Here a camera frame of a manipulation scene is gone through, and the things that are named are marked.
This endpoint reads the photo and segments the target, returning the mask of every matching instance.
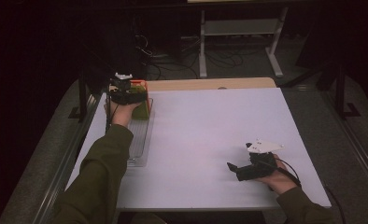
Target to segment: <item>white table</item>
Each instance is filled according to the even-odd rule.
[[[219,211],[278,208],[276,195],[256,181],[239,182],[227,167],[249,164],[245,143],[283,144],[277,151],[298,173],[314,203],[330,207],[291,113],[278,88],[151,91],[154,121],[145,167],[129,167],[117,208],[131,211]],[[69,184],[92,143],[105,132],[103,103]]]

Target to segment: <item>desk in background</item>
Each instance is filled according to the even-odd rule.
[[[216,90],[219,87],[229,89]],[[282,92],[272,79],[150,81],[149,89],[155,117],[148,163],[128,168],[120,185],[119,210],[278,208],[276,195],[264,184],[237,181],[226,164],[249,164],[245,143],[256,138],[284,144],[286,149],[277,154],[296,169],[309,198],[331,206]],[[69,184],[94,140],[105,132],[103,101]]]

